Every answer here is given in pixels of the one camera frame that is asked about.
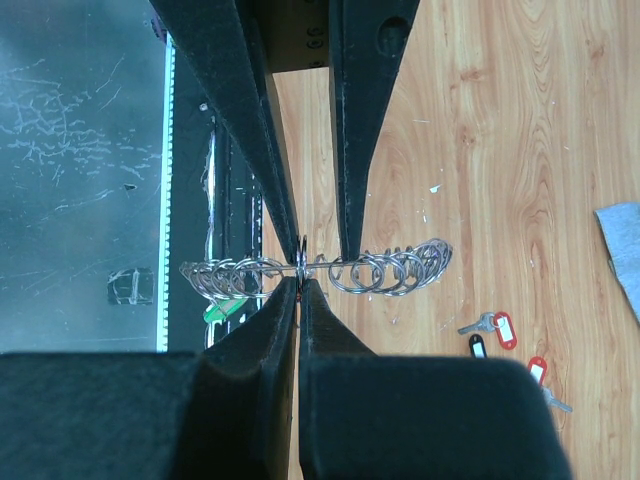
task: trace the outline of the scratched surface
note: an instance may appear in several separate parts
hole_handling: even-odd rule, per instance
[[[0,11],[0,352],[155,350],[155,306],[107,301],[113,272],[157,281],[164,45],[150,7]]]

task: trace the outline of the blue-gray fabric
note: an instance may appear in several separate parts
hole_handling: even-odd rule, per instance
[[[596,210],[611,266],[640,322],[640,203]]]

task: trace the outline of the wood grain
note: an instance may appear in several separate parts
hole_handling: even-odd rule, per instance
[[[423,0],[369,178],[363,248],[449,241],[442,279],[331,308],[381,354],[467,355],[456,329],[511,313],[576,478],[640,478],[640,328],[593,210],[640,201],[640,2]],[[328,72],[277,79],[301,231],[338,255]],[[430,188],[440,185],[437,193]],[[282,259],[265,223],[264,254]],[[294,425],[294,437],[297,426]],[[301,478],[297,438],[291,478]]]

